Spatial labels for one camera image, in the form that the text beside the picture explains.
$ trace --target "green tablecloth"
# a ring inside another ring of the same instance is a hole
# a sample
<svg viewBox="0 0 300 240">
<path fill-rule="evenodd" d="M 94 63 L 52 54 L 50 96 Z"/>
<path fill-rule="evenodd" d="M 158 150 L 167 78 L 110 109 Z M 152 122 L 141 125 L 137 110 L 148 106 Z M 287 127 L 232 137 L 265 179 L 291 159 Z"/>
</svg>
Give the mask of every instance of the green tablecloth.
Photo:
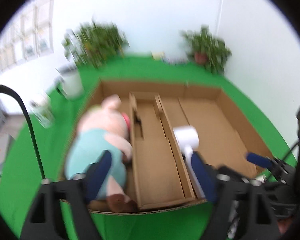
<svg viewBox="0 0 300 240">
<path fill-rule="evenodd" d="M 78 100 L 67 101 L 56 91 L 51 93 L 52 111 L 56 119 L 51 128 L 43 128 L 36 118 L 32 117 L 47 178 L 57 179 L 69 134 L 78 113 L 89 100 L 89 92 L 96 87 L 99 78 L 188 81 L 222 87 L 250 120 L 274 155 L 281 157 L 288 150 L 288 146 L 272 123 L 244 94 L 224 77 L 211 75 L 194 64 L 173 66 L 153 61 L 148 57 L 127 57 L 112 60 L 99 70 L 82 67 L 80 74 L 85 95 Z M 293 156 L 288 162 L 296 163 Z M 0 184 L 0 212 L 17 236 L 21 233 L 28 208 L 40 182 L 41 177 L 30 134 L 25 126 L 10 150 Z M 211 209 L 210 203 L 204 203 L 172 212 L 133 216 L 93 214 L 92 218 L 103 239 L 197 240 L 207 224 Z M 62 211 L 70 239 L 77 239 L 69 206 L 63 203 Z"/>
</svg>

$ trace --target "green plant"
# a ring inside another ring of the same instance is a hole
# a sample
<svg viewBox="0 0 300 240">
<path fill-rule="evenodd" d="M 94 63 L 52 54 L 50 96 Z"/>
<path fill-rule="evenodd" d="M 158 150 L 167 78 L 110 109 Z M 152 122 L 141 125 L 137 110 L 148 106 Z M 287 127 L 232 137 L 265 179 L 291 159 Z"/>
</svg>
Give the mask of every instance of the green plant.
<svg viewBox="0 0 300 240">
<path fill-rule="evenodd" d="M 195 53 L 205 55 L 208 59 L 204 64 L 206 69 L 212 73 L 224 72 L 224 66 L 231 51 L 222 39 L 212 36 L 209 27 L 203 25 L 200 32 L 182 31 L 181 35 L 190 45 L 190 57 L 193 57 Z"/>
<path fill-rule="evenodd" d="M 68 31 L 62 45 L 66 58 L 73 57 L 77 66 L 92 64 L 98 68 L 118 53 L 123 55 L 123 48 L 129 44 L 114 24 L 101 25 L 93 21 L 80 25 L 76 32 Z"/>
</svg>

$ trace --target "teal shirt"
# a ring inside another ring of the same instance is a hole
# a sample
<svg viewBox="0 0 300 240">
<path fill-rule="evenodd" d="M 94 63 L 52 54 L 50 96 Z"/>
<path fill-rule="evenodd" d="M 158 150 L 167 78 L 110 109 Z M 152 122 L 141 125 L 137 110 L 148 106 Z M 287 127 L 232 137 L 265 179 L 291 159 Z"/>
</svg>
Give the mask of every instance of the teal shirt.
<svg viewBox="0 0 300 240">
<path fill-rule="evenodd" d="M 99 161 L 104 150 L 109 150 L 112 163 L 96 199 L 106 198 L 106 184 L 110 175 L 123 188 L 126 182 L 126 168 L 122 163 L 122 152 L 105 140 L 106 130 L 92 129 L 81 133 L 74 140 L 66 159 L 65 176 L 71 179 L 77 173 L 85 172 L 90 164 Z"/>
</svg>

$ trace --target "kettle handle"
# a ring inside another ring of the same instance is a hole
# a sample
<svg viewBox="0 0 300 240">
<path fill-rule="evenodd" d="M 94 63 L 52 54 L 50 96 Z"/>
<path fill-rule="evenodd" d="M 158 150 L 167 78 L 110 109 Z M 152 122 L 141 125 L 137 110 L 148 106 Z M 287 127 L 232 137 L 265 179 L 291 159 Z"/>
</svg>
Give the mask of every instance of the kettle handle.
<svg viewBox="0 0 300 240">
<path fill-rule="evenodd" d="M 55 81 L 54 81 L 54 83 L 55 83 L 55 88 L 56 88 L 57 92 L 58 92 L 60 95 L 63 95 L 63 96 L 64 96 L 64 94 L 62 93 L 62 91 L 59 89 L 59 85 L 60 85 L 61 83 L 63 83 L 63 82 L 64 82 L 64 79 L 63 79 L 61 76 L 57 77 L 57 78 L 55 79 Z"/>
</svg>

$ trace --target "stuffed pig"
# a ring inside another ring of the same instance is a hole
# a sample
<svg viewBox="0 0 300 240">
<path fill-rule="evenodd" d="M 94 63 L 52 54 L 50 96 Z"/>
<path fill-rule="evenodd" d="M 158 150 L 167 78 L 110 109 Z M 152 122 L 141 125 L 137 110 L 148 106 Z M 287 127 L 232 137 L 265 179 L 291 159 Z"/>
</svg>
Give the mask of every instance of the stuffed pig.
<svg viewBox="0 0 300 240">
<path fill-rule="evenodd" d="M 121 104 L 118 95 L 106 98 L 101 107 L 93 107 L 80 119 L 75 139 L 65 166 L 65 175 L 71 179 L 85 172 L 90 164 L 98 162 L 104 150 L 112 155 L 110 170 L 96 199 L 106 200 L 112 212 L 132 212 L 136 203 L 123 191 L 126 168 L 123 162 L 132 157 L 129 138 L 129 118 L 117 111 Z"/>
</svg>

